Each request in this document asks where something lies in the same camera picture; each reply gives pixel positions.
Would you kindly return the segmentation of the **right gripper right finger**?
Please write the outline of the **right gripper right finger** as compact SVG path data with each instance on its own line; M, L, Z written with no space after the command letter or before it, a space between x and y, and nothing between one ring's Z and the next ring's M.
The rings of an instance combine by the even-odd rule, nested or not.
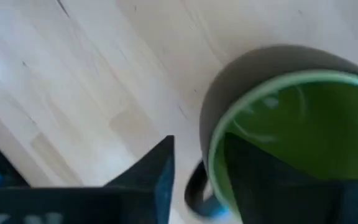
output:
M244 224L358 224L358 180L319 180L233 133L224 159Z

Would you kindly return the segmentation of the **black mug green inside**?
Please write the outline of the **black mug green inside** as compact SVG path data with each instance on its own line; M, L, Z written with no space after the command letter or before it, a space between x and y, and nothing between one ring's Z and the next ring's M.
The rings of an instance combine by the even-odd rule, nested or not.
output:
M240 221L224 159L233 133L319 180L358 180L358 65L323 50L271 45L229 63L200 111L202 159L186 189L203 218Z

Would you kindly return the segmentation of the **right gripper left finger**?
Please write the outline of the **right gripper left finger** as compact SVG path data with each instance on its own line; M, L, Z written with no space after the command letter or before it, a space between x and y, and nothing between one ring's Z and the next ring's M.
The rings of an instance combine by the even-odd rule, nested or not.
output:
M0 224L168 224L175 138L102 187L2 188Z

